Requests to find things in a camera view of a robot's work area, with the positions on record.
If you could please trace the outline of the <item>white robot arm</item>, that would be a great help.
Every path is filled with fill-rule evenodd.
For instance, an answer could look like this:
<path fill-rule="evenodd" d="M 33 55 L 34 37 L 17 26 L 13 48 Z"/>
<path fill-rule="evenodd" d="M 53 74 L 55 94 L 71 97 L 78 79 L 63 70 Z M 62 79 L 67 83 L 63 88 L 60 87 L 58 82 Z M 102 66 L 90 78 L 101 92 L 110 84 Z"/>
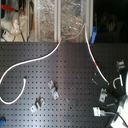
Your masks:
<path fill-rule="evenodd" d="M 114 103 L 93 108 L 95 117 L 109 116 L 105 128 L 128 128 L 128 70 L 124 61 L 117 62 L 117 72 L 119 76 L 113 80 L 112 84 L 97 74 L 92 79 L 101 87 L 100 102 L 104 103 L 108 95 L 115 100 Z"/>

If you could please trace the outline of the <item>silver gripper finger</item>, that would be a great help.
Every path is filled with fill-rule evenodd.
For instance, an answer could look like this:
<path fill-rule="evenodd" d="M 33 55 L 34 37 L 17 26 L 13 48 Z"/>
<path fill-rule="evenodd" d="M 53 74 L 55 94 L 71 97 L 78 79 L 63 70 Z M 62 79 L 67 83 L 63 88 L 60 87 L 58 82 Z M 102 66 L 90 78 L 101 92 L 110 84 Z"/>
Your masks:
<path fill-rule="evenodd" d="M 93 108 L 93 114 L 97 117 L 105 116 L 106 113 L 104 110 L 101 110 L 99 107 L 94 107 Z"/>
<path fill-rule="evenodd" d="M 100 92 L 100 97 L 99 97 L 99 101 L 100 102 L 105 102 L 105 99 L 107 97 L 107 91 L 106 89 L 101 89 L 101 92 Z"/>

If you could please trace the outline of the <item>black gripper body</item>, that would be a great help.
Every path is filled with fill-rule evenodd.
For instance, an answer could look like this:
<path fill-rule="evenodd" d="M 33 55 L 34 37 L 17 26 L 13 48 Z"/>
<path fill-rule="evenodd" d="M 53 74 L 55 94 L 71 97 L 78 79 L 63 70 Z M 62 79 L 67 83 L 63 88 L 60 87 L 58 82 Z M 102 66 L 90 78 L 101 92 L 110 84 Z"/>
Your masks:
<path fill-rule="evenodd" d="M 116 89 L 114 89 L 112 86 L 108 86 L 106 88 L 107 92 L 117 101 L 120 100 L 121 95 L 117 92 Z"/>

